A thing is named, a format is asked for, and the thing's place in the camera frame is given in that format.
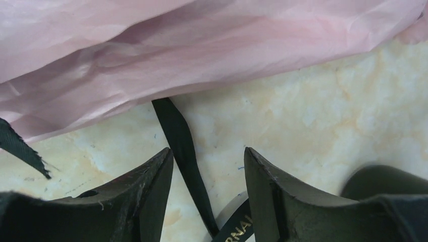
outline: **black strap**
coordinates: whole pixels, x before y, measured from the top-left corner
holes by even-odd
[[[248,200],[219,231],[199,173],[193,139],[186,120],[169,98],[154,100],[152,104],[202,221],[214,238],[212,242],[246,241],[254,233]]]
[[[0,149],[4,149],[10,154],[21,159],[34,169],[50,179],[49,171],[44,168],[44,161],[38,153],[28,146],[19,136],[12,126],[4,119],[0,118]]]

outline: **pink tissue paper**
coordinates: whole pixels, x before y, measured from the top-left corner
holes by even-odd
[[[33,142],[153,99],[367,52],[397,34],[407,43],[424,41],[425,5],[426,0],[5,0],[0,117]]]

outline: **marble floor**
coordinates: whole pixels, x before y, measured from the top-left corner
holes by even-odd
[[[245,196],[238,195],[246,190],[246,146],[333,194],[366,163],[428,178],[427,56],[428,43],[393,41],[371,53],[174,97],[191,127],[219,224],[234,209],[230,201]],[[0,191],[76,196],[137,167],[167,142],[148,103],[32,146],[59,171],[46,181],[3,152]],[[210,241],[177,167],[162,234],[162,242],[171,241]]]

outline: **crumpled paper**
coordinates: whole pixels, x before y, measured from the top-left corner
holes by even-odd
[[[194,0],[0,1],[0,83]]]
[[[21,65],[8,75],[0,74],[0,116],[26,141],[45,139],[153,99],[370,51],[415,23],[425,4],[426,0],[197,0],[84,49],[77,50],[108,38],[114,31],[100,37],[94,32],[91,38],[83,38],[94,42],[65,46],[61,53],[55,52],[59,45],[67,45],[65,41],[37,41],[0,53],[4,64],[10,62],[7,69]],[[132,20],[122,17],[124,23],[136,21],[132,16]],[[27,37],[45,35],[47,40],[50,34],[32,32]],[[73,48],[76,51],[66,57],[4,81]],[[19,57],[8,60],[8,56]]]

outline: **beige marble surface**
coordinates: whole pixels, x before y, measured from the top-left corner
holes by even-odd
[[[392,42],[372,53],[175,97],[192,129],[215,215],[245,191],[244,169],[239,169],[245,146],[334,194],[355,168],[368,162],[428,178],[426,67],[428,43]],[[58,169],[51,168],[51,181],[1,153],[0,190],[44,199],[76,196],[137,167],[165,146],[151,104],[141,105],[34,144]],[[221,213],[220,224],[229,210]],[[162,242],[170,241],[209,241],[177,167],[162,235]]]

